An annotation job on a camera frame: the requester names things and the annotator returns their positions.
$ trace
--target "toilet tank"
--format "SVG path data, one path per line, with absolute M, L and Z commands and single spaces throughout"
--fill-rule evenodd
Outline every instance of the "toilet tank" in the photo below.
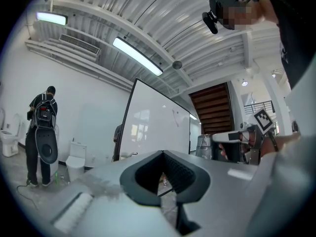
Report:
M 85 159 L 86 150 L 87 150 L 86 145 L 83 145 L 74 141 L 70 143 L 70 156 Z

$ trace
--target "fluorescent light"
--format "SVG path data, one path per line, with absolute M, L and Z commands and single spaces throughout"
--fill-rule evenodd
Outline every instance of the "fluorescent light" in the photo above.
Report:
M 68 17 L 60 14 L 50 13 L 50 12 L 37 12 L 36 18 L 38 20 L 47 21 L 59 25 L 66 25 Z
M 192 114 L 190 114 L 190 118 L 194 119 L 194 120 L 197 120 L 196 117 L 194 117 Z
M 113 42 L 113 46 L 117 47 L 124 53 L 128 54 L 130 57 L 138 61 L 145 68 L 149 69 L 156 76 L 160 76 L 162 74 L 161 68 L 159 68 L 155 63 L 153 63 L 150 59 L 148 59 L 144 54 L 134 48 L 132 45 L 121 39 L 120 37 L 115 38 Z

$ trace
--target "corrugated metal ceiling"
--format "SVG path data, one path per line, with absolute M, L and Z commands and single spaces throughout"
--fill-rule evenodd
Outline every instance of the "corrugated metal ceiling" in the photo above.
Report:
M 183 63 L 183 70 L 194 82 L 214 70 L 233 64 L 244 63 L 244 50 L 238 30 L 230 31 L 218 25 L 219 33 L 213 35 L 201 20 L 201 14 L 209 11 L 208 0 L 75 0 L 80 4 L 90 4 L 96 10 L 110 11 L 131 22 L 144 34 L 149 35 L 163 47 L 175 60 Z M 37 38 L 40 41 L 49 38 L 59 39 L 62 33 L 81 39 L 101 48 L 97 63 L 130 81 L 139 77 L 153 85 L 161 92 L 170 95 L 178 88 L 188 87 L 187 83 L 170 69 L 170 63 L 123 28 L 95 15 L 84 13 L 73 8 L 54 6 L 56 13 L 69 17 L 67 27 L 36 22 L 34 12 L 49 10 L 46 4 L 36 2 L 30 6 L 29 22 L 33 20 Z M 141 68 L 133 59 L 117 52 L 115 49 L 96 41 L 82 33 L 94 36 L 110 45 L 115 37 L 126 37 L 126 40 L 150 57 L 165 70 L 158 79 L 147 69 Z M 279 49 L 277 28 L 263 28 L 252 32 L 254 58 L 275 53 Z M 168 88 L 164 80 L 175 91 Z

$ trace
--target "black pants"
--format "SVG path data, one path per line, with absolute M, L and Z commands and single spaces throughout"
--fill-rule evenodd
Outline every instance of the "black pants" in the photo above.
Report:
M 25 140 L 25 152 L 26 152 L 26 165 L 28 168 L 28 179 L 31 180 L 33 184 L 37 184 L 38 180 L 36 177 L 36 171 L 38 168 L 38 150 L 36 148 L 35 142 L 35 130 L 30 129 Z M 50 165 L 43 162 L 40 159 L 40 169 L 41 175 L 43 177 L 42 183 L 48 184 L 50 181 Z

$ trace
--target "person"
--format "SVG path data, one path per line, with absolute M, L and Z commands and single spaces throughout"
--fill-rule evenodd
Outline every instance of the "person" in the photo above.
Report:
M 235 29 L 235 26 L 252 25 L 267 20 L 279 27 L 282 50 L 281 61 L 287 75 L 290 87 L 293 88 L 307 70 L 315 52 L 315 34 L 307 31 L 313 25 L 310 11 L 314 8 L 314 0 L 285 0 L 290 7 L 280 0 L 259 0 L 243 4 L 246 10 L 234 7 L 220 7 L 210 0 L 211 10 L 225 28 Z M 298 140 L 300 133 L 289 136 L 275 137 L 281 150 L 288 142 Z M 221 155 L 227 159 L 223 144 Z M 268 137 L 263 141 L 261 156 L 274 152 L 275 149 Z
M 33 101 L 30 103 L 30 111 L 34 112 L 37 104 L 39 104 L 40 101 L 43 99 L 47 99 L 51 101 L 51 104 L 57 114 L 57 102 L 54 99 L 56 93 L 56 89 L 54 86 L 48 87 L 46 94 L 40 94 L 36 98 L 33 99 Z M 37 172 L 37 164 L 38 164 L 38 150 L 36 146 L 36 140 L 35 140 L 35 131 L 36 126 L 33 128 L 29 128 L 29 131 L 26 136 L 25 140 L 25 152 L 26 152 L 26 166 L 28 169 L 28 183 L 31 187 L 38 186 L 38 181 L 36 177 Z M 41 168 L 41 175 L 42 175 L 42 185 L 47 187 L 52 183 L 52 180 L 50 179 L 50 165 L 40 160 L 40 168 Z

